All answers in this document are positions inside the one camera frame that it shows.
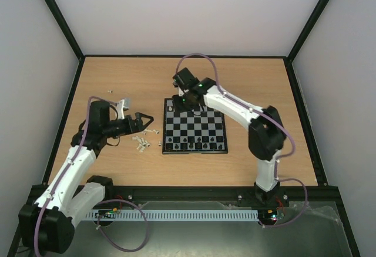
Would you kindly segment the black grey chessboard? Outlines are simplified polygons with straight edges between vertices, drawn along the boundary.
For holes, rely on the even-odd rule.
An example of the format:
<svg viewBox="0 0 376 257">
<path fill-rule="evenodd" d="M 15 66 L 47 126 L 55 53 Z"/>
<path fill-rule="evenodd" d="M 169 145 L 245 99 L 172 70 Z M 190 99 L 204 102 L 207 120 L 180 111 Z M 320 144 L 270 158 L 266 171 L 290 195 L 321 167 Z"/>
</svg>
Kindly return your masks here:
<svg viewBox="0 0 376 257">
<path fill-rule="evenodd" d="M 173 111 L 168 111 L 168 107 L 172 106 Z M 194 136 L 194 149 L 189 149 L 188 137 Z M 223 149 L 217 148 L 217 136 L 224 137 Z M 166 144 L 169 137 L 173 138 L 173 149 L 167 150 Z M 182 143 L 182 138 L 187 138 L 186 143 Z M 198 137 L 201 137 L 202 147 L 204 143 L 208 144 L 208 148 L 201 150 L 195 149 L 195 143 Z M 175 149 L 174 145 L 179 144 L 179 149 Z M 227 154 L 227 135 L 224 114 L 206 106 L 198 107 L 191 111 L 176 112 L 171 98 L 164 100 L 164 116 L 163 116 L 163 138 L 162 138 L 163 154 Z"/>
</svg>

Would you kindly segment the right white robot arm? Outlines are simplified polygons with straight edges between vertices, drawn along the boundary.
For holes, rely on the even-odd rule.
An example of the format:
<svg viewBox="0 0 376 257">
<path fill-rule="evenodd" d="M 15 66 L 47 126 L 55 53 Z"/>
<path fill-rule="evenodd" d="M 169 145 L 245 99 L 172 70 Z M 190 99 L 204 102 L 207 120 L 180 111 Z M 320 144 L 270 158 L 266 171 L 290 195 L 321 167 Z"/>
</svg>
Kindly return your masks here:
<svg viewBox="0 0 376 257">
<path fill-rule="evenodd" d="M 218 79 L 199 80 L 186 67 L 173 76 L 173 85 L 178 89 L 172 96 L 177 111 L 206 106 L 229 116 L 246 129 L 248 148 L 257 159 L 255 197 L 263 205 L 271 204 L 280 186 L 277 163 L 287 137 L 277 109 L 273 106 L 264 109 L 245 102 L 224 90 Z"/>
</svg>

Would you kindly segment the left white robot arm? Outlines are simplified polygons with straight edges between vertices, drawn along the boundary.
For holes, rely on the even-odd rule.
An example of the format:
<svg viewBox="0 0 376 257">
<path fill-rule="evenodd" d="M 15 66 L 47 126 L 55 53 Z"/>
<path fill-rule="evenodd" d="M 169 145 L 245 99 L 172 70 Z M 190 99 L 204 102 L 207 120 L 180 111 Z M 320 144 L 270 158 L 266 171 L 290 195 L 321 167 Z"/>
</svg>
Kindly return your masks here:
<svg viewBox="0 0 376 257">
<path fill-rule="evenodd" d="M 113 181 L 108 177 L 94 175 L 81 191 L 77 189 L 89 167 L 108 146 L 108 139 L 139 133 L 154 121 L 152 116 L 139 112 L 125 115 L 126 103 L 127 99 L 112 102 L 95 96 L 89 98 L 85 120 L 72 137 L 61 169 L 46 190 L 19 211 L 22 242 L 36 256 L 66 252 L 76 227 L 95 206 L 125 203 L 114 197 Z"/>
</svg>

